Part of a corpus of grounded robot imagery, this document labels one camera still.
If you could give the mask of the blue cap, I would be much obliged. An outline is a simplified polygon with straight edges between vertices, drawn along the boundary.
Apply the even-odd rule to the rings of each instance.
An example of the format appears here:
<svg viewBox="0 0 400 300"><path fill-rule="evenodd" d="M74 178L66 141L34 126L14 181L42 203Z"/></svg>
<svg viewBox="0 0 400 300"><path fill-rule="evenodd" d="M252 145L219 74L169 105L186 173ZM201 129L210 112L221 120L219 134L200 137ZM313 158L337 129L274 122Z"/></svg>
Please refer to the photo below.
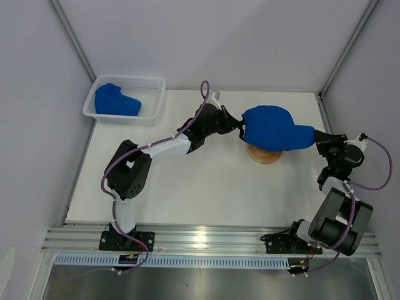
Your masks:
<svg viewBox="0 0 400 300"><path fill-rule="evenodd" d="M115 116L138 116L142 107L141 101L123 95L121 88L111 83L96 90L94 105L98 114Z"/></svg>
<svg viewBox="0 0 400 300"><path fill-rule="evenodd" d="M242 141L266 151L300 150L315 143L315 129L295 124L291 113L279 106L262 105L246 110L238 128Z"/></svg>

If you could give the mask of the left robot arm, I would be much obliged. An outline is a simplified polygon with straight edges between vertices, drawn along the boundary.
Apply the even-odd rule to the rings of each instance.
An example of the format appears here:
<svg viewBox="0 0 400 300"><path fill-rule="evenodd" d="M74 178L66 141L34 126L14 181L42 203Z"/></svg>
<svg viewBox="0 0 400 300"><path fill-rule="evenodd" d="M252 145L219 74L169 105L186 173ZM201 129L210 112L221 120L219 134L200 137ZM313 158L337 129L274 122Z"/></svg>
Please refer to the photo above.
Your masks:
<svg viewBox="0 0 400 300"><path fill-rule="evenodd" d="M115 248L128 250L134 246L136 222L134 216L118 216L118 212L132 213L131 199L141 193L153 164L169 158L186 155L203 146L213 134L242 131L244 122L231 116L225 106L202 104L194 117L189 118L171 137L140 146L131 140L123 141L104 170L101 189L114 201L109 223L109 239Z"/></svg>

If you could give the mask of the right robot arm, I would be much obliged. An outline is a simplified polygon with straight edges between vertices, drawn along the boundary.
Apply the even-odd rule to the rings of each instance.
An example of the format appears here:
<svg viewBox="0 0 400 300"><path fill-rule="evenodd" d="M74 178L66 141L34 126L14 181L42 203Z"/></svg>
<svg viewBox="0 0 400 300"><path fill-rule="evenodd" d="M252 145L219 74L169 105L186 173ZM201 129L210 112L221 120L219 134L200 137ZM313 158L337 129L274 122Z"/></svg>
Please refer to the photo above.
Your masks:
<svg viewBox="0 0 400 300"><path fill-rule="evenodd" d="M365 134L349 140L345 134L314 133L318 153L326 159L317 179L325 199L312 221L292 223L285 237L288 250L298 253L307 247L324 247L345 256L356 252L373 207L359 200L352 190L350 175L364 162L368 146Z"/></svg>

